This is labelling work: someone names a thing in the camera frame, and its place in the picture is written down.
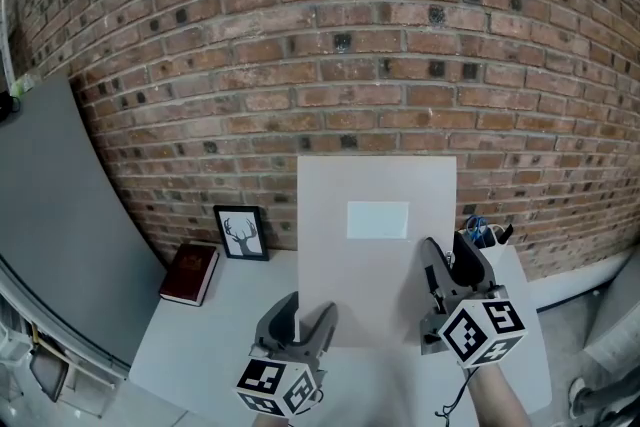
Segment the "blue scissors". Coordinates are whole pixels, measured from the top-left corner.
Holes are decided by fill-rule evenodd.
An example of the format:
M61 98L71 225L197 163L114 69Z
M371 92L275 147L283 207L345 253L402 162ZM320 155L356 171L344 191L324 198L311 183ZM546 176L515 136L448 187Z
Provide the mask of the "blue scissors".
M483 216L471 215L465 222L465 231L472 241L482 239L488 228L488 222Z

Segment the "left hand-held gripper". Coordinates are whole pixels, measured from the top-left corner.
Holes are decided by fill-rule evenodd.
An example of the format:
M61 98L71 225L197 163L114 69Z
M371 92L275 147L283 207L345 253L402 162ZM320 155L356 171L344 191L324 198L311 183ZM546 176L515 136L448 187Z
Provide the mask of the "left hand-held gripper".
M318 307L299 320L300 346L295 341L299 294L279 300L260 319L256 342L235 393L244 406L277 418L302 415L324 399L326 371L320 358L329 350L338 324L334 302Z

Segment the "dark red book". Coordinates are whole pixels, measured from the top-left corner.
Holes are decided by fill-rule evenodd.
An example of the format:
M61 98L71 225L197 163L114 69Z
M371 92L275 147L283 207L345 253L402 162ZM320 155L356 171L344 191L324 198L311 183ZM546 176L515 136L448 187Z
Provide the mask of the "dark red book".
M200 307L219 256L215 245L181 244L159 289L160 298Z

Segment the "brown folding chair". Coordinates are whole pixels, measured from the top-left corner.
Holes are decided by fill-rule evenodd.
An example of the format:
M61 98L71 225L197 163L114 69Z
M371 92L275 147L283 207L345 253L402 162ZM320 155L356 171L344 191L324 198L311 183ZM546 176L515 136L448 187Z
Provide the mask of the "brown folding chair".
M69 372L69 364L54 352L46 348L50 346L54 351L63 353L63 348L50 336L40 334L35 325L31 325L33 347L30 351L29 369L48 399L56 403L63 390Z

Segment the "black framed deer picture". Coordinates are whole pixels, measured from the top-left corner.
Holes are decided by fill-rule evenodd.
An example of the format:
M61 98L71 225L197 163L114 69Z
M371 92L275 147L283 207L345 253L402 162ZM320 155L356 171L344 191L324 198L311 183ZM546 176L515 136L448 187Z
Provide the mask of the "black framed deer picture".
M213 212L228 258L244 261L270 259L257 206L215 205Z

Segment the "person's right forearm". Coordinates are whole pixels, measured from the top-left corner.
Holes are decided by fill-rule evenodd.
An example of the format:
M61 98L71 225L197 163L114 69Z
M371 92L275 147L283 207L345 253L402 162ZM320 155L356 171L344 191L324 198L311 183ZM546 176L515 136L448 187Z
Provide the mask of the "person's right forearm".
M529 416L497 364L475 369L467 388L479 427L531 427Z

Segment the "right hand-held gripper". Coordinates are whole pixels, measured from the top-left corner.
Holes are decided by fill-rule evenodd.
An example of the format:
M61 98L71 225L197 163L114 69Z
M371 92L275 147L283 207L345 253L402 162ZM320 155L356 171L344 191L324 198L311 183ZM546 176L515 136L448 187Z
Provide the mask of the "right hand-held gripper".
M492 288L493 268L467 234L455 232L452 280L461 287ZM421 260L435 308L420 322L421 353L450 352L460 367L475 369L498 363L528 330L503 286L467 296L451 295L449 266L432 237L421 245Z

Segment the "beige box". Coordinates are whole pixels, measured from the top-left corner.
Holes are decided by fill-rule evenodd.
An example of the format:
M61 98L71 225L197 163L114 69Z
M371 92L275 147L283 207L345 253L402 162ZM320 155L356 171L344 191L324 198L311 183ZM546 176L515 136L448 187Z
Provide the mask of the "beige box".
M299 158L300 316L335 303L336 347L418 345L431 308L421 246L453 246L456 174L453 157Z

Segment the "grey refrigerator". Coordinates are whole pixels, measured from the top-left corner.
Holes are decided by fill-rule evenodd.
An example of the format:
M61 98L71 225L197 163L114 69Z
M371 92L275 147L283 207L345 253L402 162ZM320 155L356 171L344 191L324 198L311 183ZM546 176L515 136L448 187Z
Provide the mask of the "grey refrigerator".
M49 76L0 123L0 296L123 377L165 272L112 187L68 79Z

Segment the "black object on refrigerator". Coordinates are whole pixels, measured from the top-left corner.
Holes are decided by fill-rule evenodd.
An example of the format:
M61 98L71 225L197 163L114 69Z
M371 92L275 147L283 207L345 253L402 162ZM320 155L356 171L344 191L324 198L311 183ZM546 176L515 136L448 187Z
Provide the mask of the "black object on refrigerator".
M21 110L21 102L18 97L12 96L8 91L0 92L0 124Z

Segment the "white pen holder tray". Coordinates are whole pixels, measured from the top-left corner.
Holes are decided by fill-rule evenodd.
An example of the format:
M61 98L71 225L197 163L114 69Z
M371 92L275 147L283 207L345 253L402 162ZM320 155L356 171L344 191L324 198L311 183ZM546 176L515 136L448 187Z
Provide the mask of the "white pen holder tray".
M459 230L459 233L469 238L471 240L471 243L475 246L475 248L478 249L493 266L496 266L498 264L508 245L508 242L506 245L497 244L496 235L494 232L494 229L497 226L502 226L502 225L488 224L488 228L485 232L484 237L476 241L471 240L471 238L466 233L465 228L462 230Z

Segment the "white desk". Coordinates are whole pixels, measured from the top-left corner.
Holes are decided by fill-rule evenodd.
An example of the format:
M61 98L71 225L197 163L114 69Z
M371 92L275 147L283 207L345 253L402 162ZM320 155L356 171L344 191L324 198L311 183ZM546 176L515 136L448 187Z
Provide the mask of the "white desk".
M529 285L513 247L495 267L528 330L501 360L528 413L552 400L547 355ZM297 255L279 250L267 262L221 259L200 307L161 301L129 378L141 388L211 420L249 427L254 415L235 393L259 319L297 287ZM448 352L332 347L322 357L324 399L294 427L476 427L464 375Z

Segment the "white baseboard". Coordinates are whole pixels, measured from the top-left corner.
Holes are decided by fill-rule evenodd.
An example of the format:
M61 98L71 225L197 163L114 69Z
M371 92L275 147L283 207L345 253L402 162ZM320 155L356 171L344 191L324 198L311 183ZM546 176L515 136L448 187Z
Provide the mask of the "white baseboard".
M581 268L536 279L529 283L536 311L571 300L613 280L639 246Z

